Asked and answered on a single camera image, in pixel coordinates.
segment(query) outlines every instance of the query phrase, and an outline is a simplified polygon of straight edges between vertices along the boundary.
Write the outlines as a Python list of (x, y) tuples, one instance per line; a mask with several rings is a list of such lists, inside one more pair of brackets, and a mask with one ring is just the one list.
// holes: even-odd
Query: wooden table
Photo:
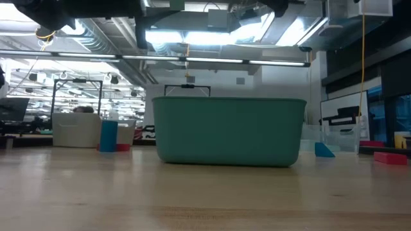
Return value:
[(153, 147), (0, 154), (1, 230), (411, 230), (411, 171), (371, 156), (291, 168), (162, 163)]

